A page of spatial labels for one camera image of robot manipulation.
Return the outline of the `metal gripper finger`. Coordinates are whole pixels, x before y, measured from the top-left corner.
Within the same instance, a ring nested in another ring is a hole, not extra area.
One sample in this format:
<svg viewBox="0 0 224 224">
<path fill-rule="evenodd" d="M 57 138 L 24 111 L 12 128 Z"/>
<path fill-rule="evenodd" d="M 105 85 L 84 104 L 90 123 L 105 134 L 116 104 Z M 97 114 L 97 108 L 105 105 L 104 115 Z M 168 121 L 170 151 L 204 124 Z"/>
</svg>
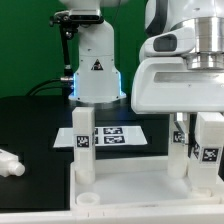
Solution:
<svg viewBox="0 0 224 224">
<path fill-rule="evenodd" d="M 173 134 L 175 143 L 187 145 L 189 143 L 189 117 L 187 113 L 178 112 L 174 114 L 176 130 Z"/>
</svg>

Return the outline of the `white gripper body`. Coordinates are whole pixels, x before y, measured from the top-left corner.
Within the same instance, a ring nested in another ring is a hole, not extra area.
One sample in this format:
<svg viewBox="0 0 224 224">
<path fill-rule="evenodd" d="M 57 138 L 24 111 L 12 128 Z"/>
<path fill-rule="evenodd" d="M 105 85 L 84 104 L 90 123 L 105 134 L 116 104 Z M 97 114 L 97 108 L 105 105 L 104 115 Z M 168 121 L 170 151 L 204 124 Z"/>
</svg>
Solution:
<svg viewBox="0 0 224 224">
<path fill-rule="evenodd" d="M 134 76 L 131 107 L 137 114 L 224 112 L 224 71 L 188 70 L 181 57 L 147 58 Z"/>
</svg>

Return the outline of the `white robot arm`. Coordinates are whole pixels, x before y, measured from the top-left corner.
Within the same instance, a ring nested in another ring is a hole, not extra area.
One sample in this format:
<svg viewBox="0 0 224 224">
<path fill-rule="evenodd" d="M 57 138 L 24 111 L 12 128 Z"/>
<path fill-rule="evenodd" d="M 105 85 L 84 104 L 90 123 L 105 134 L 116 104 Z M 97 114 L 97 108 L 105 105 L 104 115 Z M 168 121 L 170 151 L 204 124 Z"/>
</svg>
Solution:
<svg viewBox="0 0 224 224">
<path fill-rule="evenodd" d="M 120 87 L 113 28 L 100 9 L 129 0 L 59 1 L 67 9 L 56 20 L 76 25 L 80 35 L 75 98 L 115 100 Z M 186 116 L 195 113 L 199 146 L 224 146 L 224 0 L 148 0 L 145 32 L 132 85 L 134 112 L 172 114 L 184 138 Z"/>
</svg>

